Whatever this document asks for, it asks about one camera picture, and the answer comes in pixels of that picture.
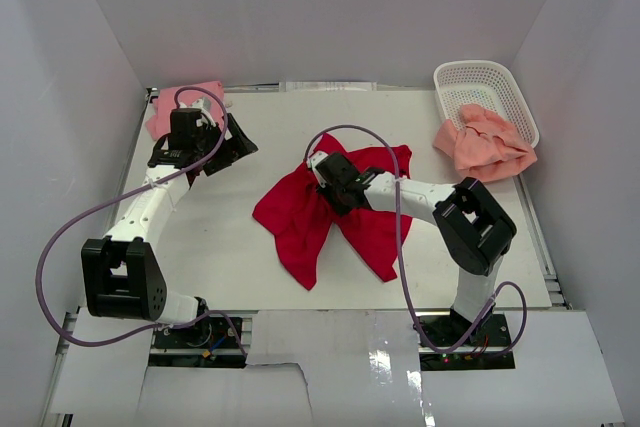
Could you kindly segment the red t shirt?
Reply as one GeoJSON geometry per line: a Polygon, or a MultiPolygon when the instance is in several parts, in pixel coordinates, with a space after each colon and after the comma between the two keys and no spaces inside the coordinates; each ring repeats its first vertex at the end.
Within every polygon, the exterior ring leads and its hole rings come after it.
{"type": "Polygon", "coordinates": [[[300,164],[254,207],[253,218],[274,236],[285,270],[305,289],[312,289],[317,282],[318,256],[335,225],[381,281],[396,279],[395,214],[357,209],[340,216],[316,192],[316,185],[313,173],[300,164]]]}

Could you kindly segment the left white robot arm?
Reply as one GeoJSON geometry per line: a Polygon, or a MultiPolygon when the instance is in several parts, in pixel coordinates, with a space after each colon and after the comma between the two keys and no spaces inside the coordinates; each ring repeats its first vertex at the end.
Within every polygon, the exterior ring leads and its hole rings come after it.
{"type": "Polygon", "coordinates": [[[257,150],[231,114],[224,125],[195,106],[173,110],[170,132],[156,141],[147,162],[143,185],[149,189],[103,238],[87,240],[81,250],[89,312],[177,325],[188,345],[205,343],[212,324],[198,313],[200,300],[168,289],[155,249],[199,174],[211,176],[257,150]]]}

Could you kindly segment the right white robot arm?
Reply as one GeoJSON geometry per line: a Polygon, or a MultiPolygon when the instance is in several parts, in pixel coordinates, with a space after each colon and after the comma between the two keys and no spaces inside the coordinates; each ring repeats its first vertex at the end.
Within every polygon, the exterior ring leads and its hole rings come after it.
{"type": "Polygon", "coordinates": [[[430,184],[376,167],[359,171],[346,156],[322,151],[309,158],[307,167],[338,214],[393,212],[436,226],[459,267],[452,335],[466,346],[486,336],[489,299],[517,229],[484,184],[469,177],[458,184],[430,184]]]}

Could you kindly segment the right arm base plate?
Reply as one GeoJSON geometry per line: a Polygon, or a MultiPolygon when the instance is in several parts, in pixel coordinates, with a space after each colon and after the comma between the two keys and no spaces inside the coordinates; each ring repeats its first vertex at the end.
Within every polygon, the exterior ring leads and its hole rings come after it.
{"type": "MultiPolygon", "coordinates": [[[[440,349],[449,348],[459,339],[463,329],[456,330],[448,313],[419,313],[421,326],[431,341],[440,349]]],[[[512,352],[499,354],[512,341],[504,314],[491,314],[479,329],[455,352],[433,352],[419,341],[419,362],[422,372],[514,370],[512,352]]]]}

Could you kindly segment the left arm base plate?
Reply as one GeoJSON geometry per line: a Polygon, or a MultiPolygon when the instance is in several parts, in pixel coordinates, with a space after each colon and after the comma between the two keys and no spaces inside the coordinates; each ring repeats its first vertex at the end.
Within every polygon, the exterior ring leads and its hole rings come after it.
{"type": "Polygon", "coordinates": [[[186,329],[165,328],[152,337],[150,367],[243,369],[245,356],[239,348],[250,343],[250,332],[242,317],[212,316],[186,329]]]}

